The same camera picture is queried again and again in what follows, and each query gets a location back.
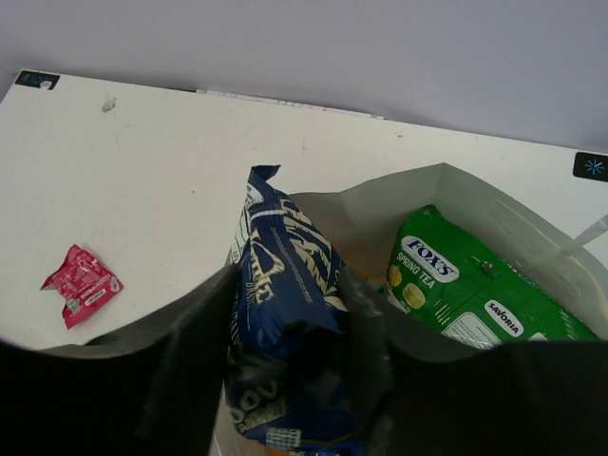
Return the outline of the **blue chips bag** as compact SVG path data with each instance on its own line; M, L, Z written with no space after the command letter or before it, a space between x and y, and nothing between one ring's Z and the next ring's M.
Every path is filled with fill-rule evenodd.
M231 247L227 406L244 438L286 455L361 455L347 378L349 313L341 256L293 200L274 165L254 166Z

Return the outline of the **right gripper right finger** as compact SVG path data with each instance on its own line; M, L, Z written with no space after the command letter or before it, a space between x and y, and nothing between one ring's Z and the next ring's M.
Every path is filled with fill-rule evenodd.
M478 350L404 313L343 268L351 411L369 455L603 455L604 342Z

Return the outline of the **green Fox's candy packet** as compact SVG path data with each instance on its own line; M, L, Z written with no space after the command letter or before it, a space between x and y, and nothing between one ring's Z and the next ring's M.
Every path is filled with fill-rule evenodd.
M476 349L595 340L572 313L434 205L398 228L384 294L438 333Z

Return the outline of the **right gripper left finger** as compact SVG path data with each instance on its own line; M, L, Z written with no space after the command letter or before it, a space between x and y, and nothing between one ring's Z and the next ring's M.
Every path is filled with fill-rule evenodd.
M238 270L85 345L1 344L5 455L204 455Z

